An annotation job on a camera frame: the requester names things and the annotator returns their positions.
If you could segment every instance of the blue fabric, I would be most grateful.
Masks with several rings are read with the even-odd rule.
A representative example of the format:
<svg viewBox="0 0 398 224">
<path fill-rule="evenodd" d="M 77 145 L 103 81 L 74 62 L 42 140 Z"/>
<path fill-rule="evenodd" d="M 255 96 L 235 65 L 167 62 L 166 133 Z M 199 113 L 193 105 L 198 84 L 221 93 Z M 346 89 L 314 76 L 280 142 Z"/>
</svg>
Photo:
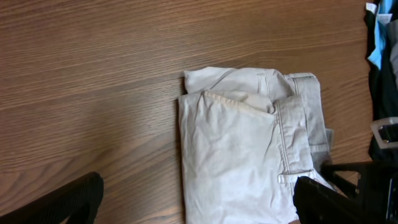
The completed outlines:
<svg viewBox="0 0 398 224">
<path fill-rule="evenodd" d="M 392 5 L 397 0 L 382 0 L 379 4 L 377 9 L 377 14 L 387 14 L 390 12 Z M 385 25 L 381 24 L 377 21 L 376 18 L 376 25 L 374 26 L 374 45 L 375 48 L 373 52 L 368 57 L 368 60 L 372 62 L 375 66 L 381 69 L 381 55 L 383 50 L 386 48 L 386 38 L 387 38 L 387 29 Z"/>
</svg>

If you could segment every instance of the khaki pants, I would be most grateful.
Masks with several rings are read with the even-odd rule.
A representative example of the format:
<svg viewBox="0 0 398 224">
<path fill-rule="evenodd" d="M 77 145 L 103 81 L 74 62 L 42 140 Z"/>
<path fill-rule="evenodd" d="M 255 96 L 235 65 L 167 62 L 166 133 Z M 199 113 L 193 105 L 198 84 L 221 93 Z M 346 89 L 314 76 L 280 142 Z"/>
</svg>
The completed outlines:
<svg viewBox="0 0 398 224">
<path fill-rule="evenodd" d="M 295 181 L 329 158 L 318 80 L 260 68 L 185 72 L 179 98 L 187 223 L 288 223 Z"/>
</svg>

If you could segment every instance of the beige trousers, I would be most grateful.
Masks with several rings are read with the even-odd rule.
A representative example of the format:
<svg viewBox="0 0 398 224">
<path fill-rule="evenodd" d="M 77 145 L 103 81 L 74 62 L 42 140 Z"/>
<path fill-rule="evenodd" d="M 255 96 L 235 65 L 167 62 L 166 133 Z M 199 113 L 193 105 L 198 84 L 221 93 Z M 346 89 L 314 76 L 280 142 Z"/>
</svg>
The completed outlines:
<svg viewBox="0 0 398 224">
<path fill-rule="evenodd" d="M 179 98 L 188 224 L 288 223 L 294 184 L 329 158 L 318 80 L 261 68 L 185 72 Z"/>
</svg>

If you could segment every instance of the plastic buckle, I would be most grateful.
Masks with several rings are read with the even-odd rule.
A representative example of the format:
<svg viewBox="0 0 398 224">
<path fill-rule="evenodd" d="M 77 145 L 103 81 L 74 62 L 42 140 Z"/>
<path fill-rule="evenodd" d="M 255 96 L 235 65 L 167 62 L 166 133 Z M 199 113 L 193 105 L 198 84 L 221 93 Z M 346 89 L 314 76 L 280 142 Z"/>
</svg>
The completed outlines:
<svg viewBox="0 0 398 224">
<path fill-rule="evenodd" d="M 398 124 L 398 117 L 384 118 L 372 122 L 372 132 L 380 149 L 390 149 L 398 147 L 398 141 L 392 141 L 385 136 L 381 136 L 381 131 L 385 131 L 386 128 L 394 124 Z"/>
</svg>

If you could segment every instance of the wooden table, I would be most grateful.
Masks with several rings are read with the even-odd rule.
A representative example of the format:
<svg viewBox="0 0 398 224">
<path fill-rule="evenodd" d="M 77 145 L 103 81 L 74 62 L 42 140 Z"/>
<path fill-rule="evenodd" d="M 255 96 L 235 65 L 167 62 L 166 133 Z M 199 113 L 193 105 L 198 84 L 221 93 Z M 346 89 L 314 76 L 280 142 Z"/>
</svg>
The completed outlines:
<svg viewBox="0 0 398 224">
<path fill-rule="evenodd" d="M 183 223 L 183 70 L 312 72 L 334 162 L 369 160 L 360 0 L 0 1 L 0 215 L 98 171 L 96 223 Z"/>
</svg>

